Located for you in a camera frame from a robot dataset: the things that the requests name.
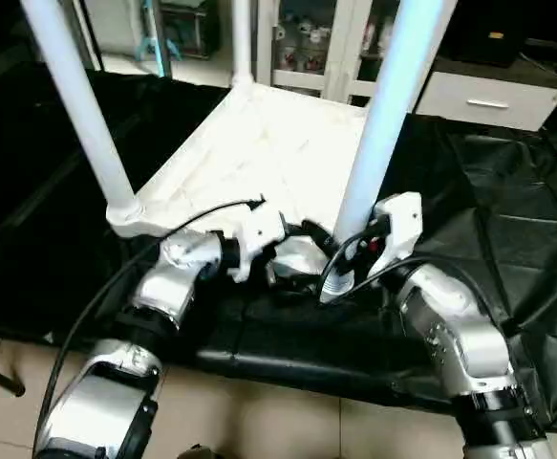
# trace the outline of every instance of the black cable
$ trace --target black cable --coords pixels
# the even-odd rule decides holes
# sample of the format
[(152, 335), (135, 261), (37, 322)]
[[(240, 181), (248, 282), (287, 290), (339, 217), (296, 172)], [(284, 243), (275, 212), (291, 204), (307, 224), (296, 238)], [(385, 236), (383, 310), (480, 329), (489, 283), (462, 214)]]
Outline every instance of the black cable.
[(325, 286), (327, 277), (329, 277), (329, 273), (332, 271), (335, 265), (340, 261), (340, 259), (344, 256), (344, 253), (346, 253), (346, 250), (352, 243), (354, 243), (359, 239), (363, 239), (364, 237), (369, 237), (369, 236), (384, 237), (390, 233), (391, 233), (391, 220), (388, 215), (381, 215), (373, 224), (365, 228), (363, 231), (358, 232), (357, 234), (346, 239), (344, 243), (341, 246), (339, 246), (337, 252), (329, 260), (329, 263), (325, 265), (323, 272), (320, 274), (320, 277), (318, 278), (318, 282), (316, 282), (316, 295), (318, 297), (318, 300), (320, 301), (320, 296), (322, 295), (323, 287)]
[(358, 241), (361, 237), (363, 237), (365, 235), (365, 233), (366, 233), (366, 231), (363, 230), (361, 232), (358, 232), (354, 236), (351, 236), (348, 239), (346, 239), (344, 241), (344, 243), (341, 246), (339, 246), (339, 249), (332, 256), (331, 260), (329, 260), (329, 262), (325, 265), (325, 269), (323, 269), (323, 272), (320, 274), (320, 277), (318, 278), (318, 281), (316, 282), (316, 296), (318, 297), (319, 301), (320, 301), (320, 296), (323, 293), (323, 287), (325, 286), (325, 282), (327, 281), (327, 277), (329, 277), (329, 273), (333, 270), (333, 268), (335, 267), (335, 264), (337, 264), (337, 262), (342, 258), (342, 256), (344, 256), (344, 253), (346, 253), (346, 250), (348, 249), (348, 247), (352, 243), (354, 243), (355, 241)]
[(96, 33), (94, 32), (94, 24), (91, 22), (91, 16), (89, 15), (89, 10), (87, 9), (87, 4), (85, 0), (78, 2), (80, 5), (80, 11), (83, 14), (83, 20), (85, 21), (85, 27), (87, 27), (87, 32), (89, 33), (89, 39), (91, 40), (91, 47), (96, 55), (97, 65), (99, 65), (99, 70), (101, 72), (106, 72), (104, 67), (104, 61), (102, 60), (102, 51), (97, 43)]
[(337, 296), (334, 299), (332, 299), (331, 301), (328, 301), (323, 306), (329, 307), (329, 306), (337, 304), (337, 303), (351, 297), (352, 295), (356, 294), (357, 292), (360, 292), (361, 290), (365, 289), (366, 287), (369, 287), (370, 285), (372, 285), (382, 275), (384, 275), (386, 273), (389, 273), (391, 271), (394, 271), (397, 268), (401, 268), (401, 267), (408, 266), (408, 265), (416, 265), (416, 264), (421, 265), (421, 264), (424, 264), (424, 263), (438, 263), (438, 264), (443, 264), (443, 265), (447, 266), (449, 268), (449, 270), (452, 271), (456, 275), (456, 278), (458, 278), (463, 284), (465, 284), (471, 290), (471, 292), (476, 297), (476, 299), (478, 300), (480, 305), (488, 313), (490, 318), (493, 319), (491, 311), (490, 311), (489, 303), (486, 300), (486, 297), (483, 294), (482, 289), (480, 288), (480, 285), (474, 280), (474, 278), (467, 271), (465, 271), (464, 269), (462, 269), (460, 266), (456, 265), (452, 261), (450, 261), (446, 258), (442, 258), (441, 256), (431, 255), (431, 254), (413, 255), (413, 256), (410, 256), (409, 258), (406, 258), (404, 260), (399, 260), (399, 261), (393, 263), (392, 265), (389, 265), (386, 268), (378, 271), (377, 273), (375, 273), (371, 277), (368, 277), (363, 282), (356, 285), (355, 287), (350, 289), (345, 294)]
[(104, 283), (104, 285), (97, 291), (97, 293), (89, 301), (89, 303), (87, 303), (87, 305), (83, 308), (80, 315), (76, 318), (74, 325), (68, 332), (67, 337), (64, 339), (63, 343), (61, 344), (61, 348), (59, 349), (59, 353), (57, 354), (57, 358), (55, 359), (55, 363), (51, 371), (51, 376), (49, 377), (49, 381), (47, 382), (47, 389), (45, 390), (45, 395), (44, 398), (42, 399), (42, 405), (40, 406), (40, 412), (38, 414), (38, 422), (36, 424), (36, 431), (33, 437), (32, 455), (36, 451), (40, 428), (44, 424), (47, 414), (51, 409), (51, 403), (53, 401), (57, 379), (59, 378), (59, 372), (61, 371), (61, 367), (63, 366), (64, 361), (66, 360), (66, 354), (68, 353), (68, 348), (70, 347), (70, 343), (76, 331), (82, 324), (82, 322), (89, 315), (89, 313), (91, 313), (91, 311), (94, 309), (96, 304), (102, 299), (102, 297), (117, 283), (119, 279), (122, 278), (124, 274), (126, 274), (129, 270), (134, 268), (147, 253), (149, 253), (156, 246), (158, 246), (162, 241), (164, 241), (165, 239), (173, 235), (175, 232), (182, 230), (183, 228), (190, 225), (191, 223), (217, 210), (221, 210), (223, 208), (234, 208), (236, 206), (249, 206), (250, 208), (255, 208), (260, 203), (261, 201), (254, 201), (254, 200), (233, 201), (231, 203), (215, 206), (214, 208), (210, 208), (208, 210), (205, 210), (203, 212), (194, 215), (193, 217), (189, 218), (181, 225), (178, 225), (176, 228), (171, 229), (163, 237), (155, 239), (153, 242), (151, 242), (146, 247), (144, 247), (140, 252), (136, 253), (129, 261), (127, 261), (127, 263), (121, 266), (121, 268)]

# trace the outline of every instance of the glass cabinet door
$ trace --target glass cabinet door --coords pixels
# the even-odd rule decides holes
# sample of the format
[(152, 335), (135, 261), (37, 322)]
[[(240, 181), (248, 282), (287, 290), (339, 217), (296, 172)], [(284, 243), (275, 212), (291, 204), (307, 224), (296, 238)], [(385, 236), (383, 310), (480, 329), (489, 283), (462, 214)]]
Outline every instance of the glass cabinet door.
[(348, 25), (348, 0), (259, 0), (257, 81), (329, 97)]
[[(423, 71), (418, 91), (431, 68), (437, 49), (457, 0), (444, 0), (441, 17)], [(353, 0), (348, 40), (342, 58), (341, 74), (330, 90), (333, 100), (364, 106), (374, 93), (380, 67), (393, 34), (399, 0)]]

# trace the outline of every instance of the tiled floor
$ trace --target tiled floor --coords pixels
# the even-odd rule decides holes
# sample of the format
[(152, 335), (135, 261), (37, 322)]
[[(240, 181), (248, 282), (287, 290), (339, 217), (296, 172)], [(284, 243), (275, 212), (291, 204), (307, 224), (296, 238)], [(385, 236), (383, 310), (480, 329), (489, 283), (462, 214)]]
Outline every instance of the tiled floor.
[[(0, 343), (0, 370), (27, 386), (16, 399), (0, 389), (0, 459), (31, 455), (35, 418), (53, 349)], [(71, 355), (64, 381), (82, 363)], [(195, 444), (240, 459), (460, 459), (452, 418), (339, 400), (257, 382), (170, 368), (145, 459), (170, 459)], [(557, 435), (551, 435), (557, 459)]]

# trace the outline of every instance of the metal bracket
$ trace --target metal bracket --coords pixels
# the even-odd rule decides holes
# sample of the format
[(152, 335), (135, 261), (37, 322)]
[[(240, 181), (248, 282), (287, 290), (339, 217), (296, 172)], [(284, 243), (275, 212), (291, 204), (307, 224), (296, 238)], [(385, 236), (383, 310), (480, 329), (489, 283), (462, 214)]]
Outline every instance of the metal bracket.
[(391, 219), (391, 234), (387, 236), (386, 248), (370, 269), (368, 277), (393, 261), (410, 256), (422, 234), (420, 193), (408, 191), (378, 202), (374, 206), (374, 217), (385, 214)]

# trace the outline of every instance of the white cabinet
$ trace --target white cabinet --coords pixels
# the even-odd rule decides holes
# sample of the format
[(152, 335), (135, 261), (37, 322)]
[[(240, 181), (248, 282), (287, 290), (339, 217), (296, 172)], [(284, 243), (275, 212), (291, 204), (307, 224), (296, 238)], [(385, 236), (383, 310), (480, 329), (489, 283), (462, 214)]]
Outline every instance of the white cabinet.
[(434, 72), (417, 113), (537, 131), (556, 105), (557, 89)]
[[(444, 1), (433, 46), (419, 76), (418, 91), (456, 2)], [(340, 102), (350, 102), (357, 96), (370, 97), (390, 42), (398, 3), (398, 0), (259, 0), (257, 81)], [(312, 40), (306, 35), (307, 22), (315, 31)]]

